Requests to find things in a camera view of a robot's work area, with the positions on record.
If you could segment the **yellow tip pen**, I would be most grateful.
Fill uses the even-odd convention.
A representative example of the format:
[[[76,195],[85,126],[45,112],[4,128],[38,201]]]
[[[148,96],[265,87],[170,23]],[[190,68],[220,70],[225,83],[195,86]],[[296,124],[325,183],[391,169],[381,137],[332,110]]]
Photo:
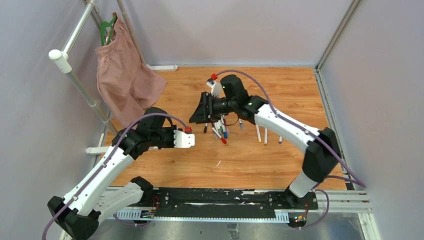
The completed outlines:
[[[260,127],[257,124],[255,125],[255,129],[256,129],[257,140],[259,143],[261,143],[262,142],[261,131],[260,131]]]

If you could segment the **white pen brown cap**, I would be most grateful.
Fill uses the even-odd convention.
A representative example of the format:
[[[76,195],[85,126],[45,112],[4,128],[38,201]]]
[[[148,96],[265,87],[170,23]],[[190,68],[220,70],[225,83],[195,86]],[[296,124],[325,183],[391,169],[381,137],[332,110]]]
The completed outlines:
[[[268,129],[267,129],[267,128],[264,128],[263,144],[264,144],[265,146],[267,146],[267,145],[268,145]]]

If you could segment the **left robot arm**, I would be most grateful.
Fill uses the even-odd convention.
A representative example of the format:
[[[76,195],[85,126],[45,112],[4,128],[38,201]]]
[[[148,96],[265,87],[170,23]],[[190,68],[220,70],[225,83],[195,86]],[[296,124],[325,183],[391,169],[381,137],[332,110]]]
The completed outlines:
[[[112,181],[143,153],[152,148],[190,148],[195,137],[181,119],[157,107],[134,120],[115,136],[103,158],[63,197],[53,196],[47,203],[52,215],[41,238],[45,240],[52,224],[57,224],[75,240],[88,240],[99,226],[121,209],[138,203],[149,206],[156,200],[153,185],[137,176],[108,195]]]

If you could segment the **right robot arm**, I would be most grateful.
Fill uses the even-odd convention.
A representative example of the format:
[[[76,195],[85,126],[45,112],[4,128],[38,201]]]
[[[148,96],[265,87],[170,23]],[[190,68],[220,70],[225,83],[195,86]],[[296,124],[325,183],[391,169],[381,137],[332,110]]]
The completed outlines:
[[[298,209],[306,195],[322,183],[340,160],[340,148],[335,132],[326,127],[320,130],[278,111],[269,100],[250,95],[242,80],[230,74],[220,80],[224,97],[202,92],[190,123],[216,123],[224,114],[235,113],[239,119],[278,134],[303,154],[300,173],[285,189],[282,201]]]

